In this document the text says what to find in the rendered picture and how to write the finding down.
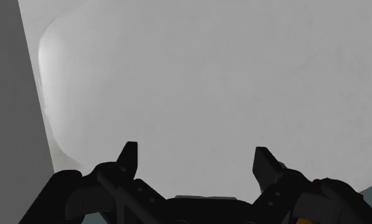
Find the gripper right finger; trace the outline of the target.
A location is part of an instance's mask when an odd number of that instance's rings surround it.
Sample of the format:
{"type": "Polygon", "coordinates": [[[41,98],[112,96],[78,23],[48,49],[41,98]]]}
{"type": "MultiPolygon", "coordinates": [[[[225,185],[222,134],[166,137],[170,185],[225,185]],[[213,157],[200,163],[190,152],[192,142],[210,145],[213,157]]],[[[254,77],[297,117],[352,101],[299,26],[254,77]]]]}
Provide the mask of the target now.
{"type": "Polygon", "coordinates": [[[308,180],[300,171],[284,167],[268,150],[258,146],[252,172],[263,193],[252,204],[253,224],[372,224],[372,207],[343,181],[308,180]]]}

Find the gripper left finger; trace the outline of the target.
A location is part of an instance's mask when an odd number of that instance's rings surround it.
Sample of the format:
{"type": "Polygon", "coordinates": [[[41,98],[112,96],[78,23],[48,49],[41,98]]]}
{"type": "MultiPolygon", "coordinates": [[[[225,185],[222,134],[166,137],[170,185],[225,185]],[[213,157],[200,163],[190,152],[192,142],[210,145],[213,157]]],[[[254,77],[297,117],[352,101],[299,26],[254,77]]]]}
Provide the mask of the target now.
{"type": "Polygon", "coordinates": [[[92,213],[107,224],[167,224],[166,200],[135,178],[137,162],[138,144],[129,141],[117,161],[101,163],[86,176],[78,170],[53,174],[19,224],[82,224],[92,213]]]}

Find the white rounded fixture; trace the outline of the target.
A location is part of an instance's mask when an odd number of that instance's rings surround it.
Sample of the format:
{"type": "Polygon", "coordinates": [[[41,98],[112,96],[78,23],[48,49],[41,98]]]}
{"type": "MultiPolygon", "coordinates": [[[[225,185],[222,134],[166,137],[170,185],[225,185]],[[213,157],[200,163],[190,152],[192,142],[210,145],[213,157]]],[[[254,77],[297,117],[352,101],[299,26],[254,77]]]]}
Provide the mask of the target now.
{"type": "Polygon", "coordinates": [[[254,201],[256,147],[372,186],[372,0],[18,0],[54,171],[139,145],[166,197],[254,201]]]}

